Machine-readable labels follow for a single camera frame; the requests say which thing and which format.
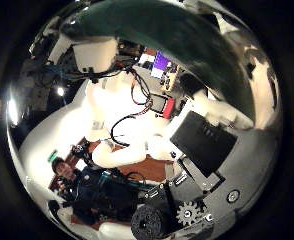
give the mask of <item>cable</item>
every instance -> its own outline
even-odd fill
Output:
[[[118,121],[112,126],[112,128],[111,128],[111,130],[110,130],[110,137],[111,137],[111,139],[112,139],[115,143],[117,143],[117,144],[119,144],[119,145],[121,145],[121,146],[124,146],[124,147],[128,147],[129,144],[128,144],[128,143],[121,142],[121,141],[118,141],[118,140],[114,137],[114,129],[115,129],[115,127],[116,127],[120,122],[122,122],[122,121],[124,121],[125,119],[128,119],[128,118],[134,118],[134,119],[135,119],[135,116],[133,116],[133,115],[127,115],[127,116],[125,116],[125,117],[119,119],[119,120],[118,120]]]

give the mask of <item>white gear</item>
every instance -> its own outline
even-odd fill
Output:
[[[184,202],[183,206],[179,206],[177,210],[177,216],[179,223],[182,223],[183,226],[192,225],[193,223],[200,222],[202,220],[202,211],[201,208],[197,206],[195,202]]]

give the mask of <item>white panel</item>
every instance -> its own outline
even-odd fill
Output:
[[[117,41],[106,38],[73,46],[78,70],[92,67],[95,73],[106,71],[114,61],[117,53]]]

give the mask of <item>man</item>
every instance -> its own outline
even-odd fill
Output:
[[[128,184],[123,177],[104,168],[72,169],[62,158],[52,162],[53,171],[71,181],[70,197],[63,207],[72,206],[73,213],[85,224],[92,225],[101,218],[130,221],[140,203],[139,188]]]

